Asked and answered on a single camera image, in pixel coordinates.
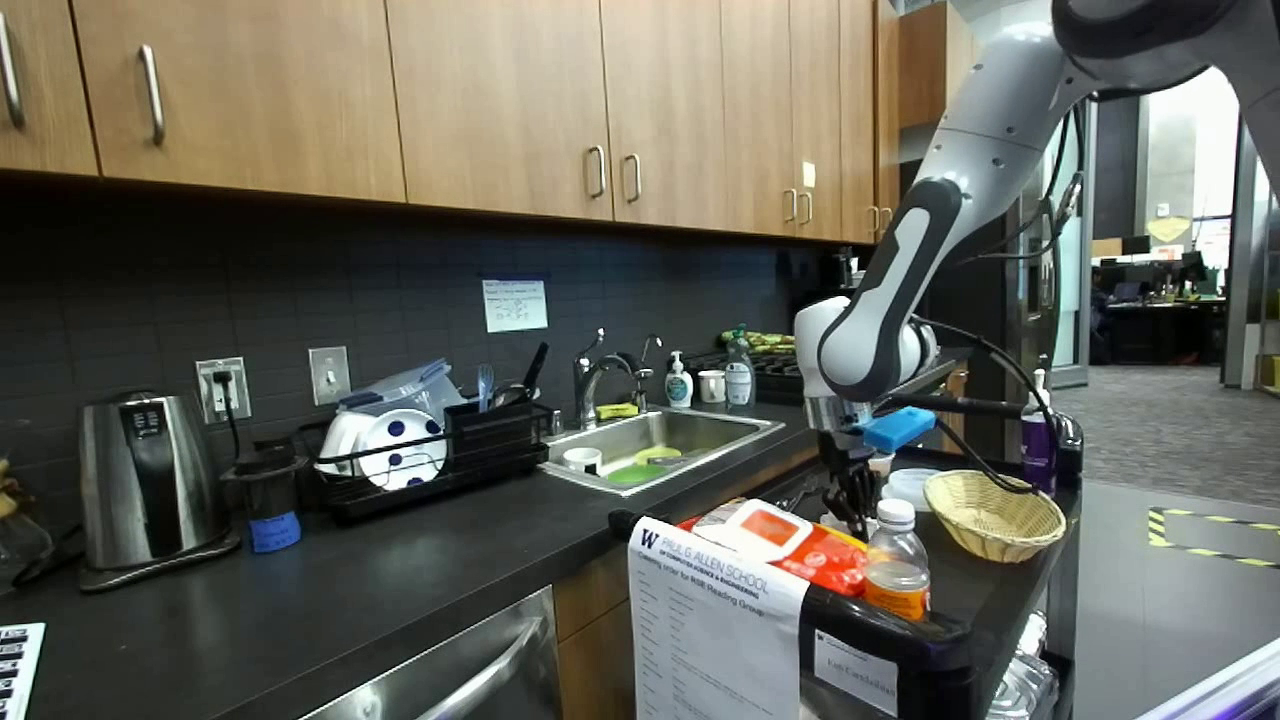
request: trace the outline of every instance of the carpet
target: carpet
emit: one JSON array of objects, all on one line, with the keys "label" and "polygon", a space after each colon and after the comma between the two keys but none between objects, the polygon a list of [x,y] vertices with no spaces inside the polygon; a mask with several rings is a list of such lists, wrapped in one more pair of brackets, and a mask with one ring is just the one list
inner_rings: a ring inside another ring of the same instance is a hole
[{"label": "carpet", "polygon": [[1236,392],[1215,369],[1088,369],[1050,406],[1082,422],[1082,481],[1280,506],[1280,399]]}]

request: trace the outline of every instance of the basket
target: basket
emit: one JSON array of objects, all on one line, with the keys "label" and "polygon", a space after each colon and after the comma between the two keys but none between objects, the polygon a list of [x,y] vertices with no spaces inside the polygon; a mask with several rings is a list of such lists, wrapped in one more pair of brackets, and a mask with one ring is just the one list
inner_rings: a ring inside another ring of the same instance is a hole
[{"label": "basket", "polygon": [[963,552],[993,564],[1023,564],[1068,533],[1068,517],[1043,493],[1003,493],[975,468],[936,471],[926,502]]}]

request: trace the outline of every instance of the white paper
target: white paper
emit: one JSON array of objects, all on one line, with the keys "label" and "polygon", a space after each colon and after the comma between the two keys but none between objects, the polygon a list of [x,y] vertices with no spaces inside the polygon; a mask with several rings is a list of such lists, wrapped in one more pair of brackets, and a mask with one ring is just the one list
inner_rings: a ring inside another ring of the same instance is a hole
[{"label": "white paper", "polygon": [[641,720],[799,714],[799,577],[641,518],[628,588]]},{"label": "white paper", "polygon": [[882,714],[894,714],[894,662],[882,654],[859,653],[827,630],[810,630],[810,674]]},{"label": "white paper", "polygon": [[487,333],[535,333],[547,329],[542,278],[481,278]]}]

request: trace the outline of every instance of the office desk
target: office desk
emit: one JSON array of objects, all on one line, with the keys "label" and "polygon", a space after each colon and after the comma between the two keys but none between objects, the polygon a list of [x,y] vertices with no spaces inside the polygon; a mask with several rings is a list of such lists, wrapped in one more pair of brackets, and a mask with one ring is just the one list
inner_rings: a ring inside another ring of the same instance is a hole
[{"label": "office desk", "polygon": [[1091,360],[1162,360],[1162,365],[1207,365],[1225,350],[1227,302],[1104,302],[1097,307]]}]

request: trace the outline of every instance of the kettle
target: kettle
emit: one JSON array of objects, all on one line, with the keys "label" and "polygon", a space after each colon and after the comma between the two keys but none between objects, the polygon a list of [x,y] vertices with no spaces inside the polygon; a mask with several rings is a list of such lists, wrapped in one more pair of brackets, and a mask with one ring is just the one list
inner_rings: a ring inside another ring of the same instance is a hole
[{"label": "kettle", "polygon": [[183,394],[123,392],[80,418],[83,567],[80,588],[114,588],[230,552],[216,471]]}]

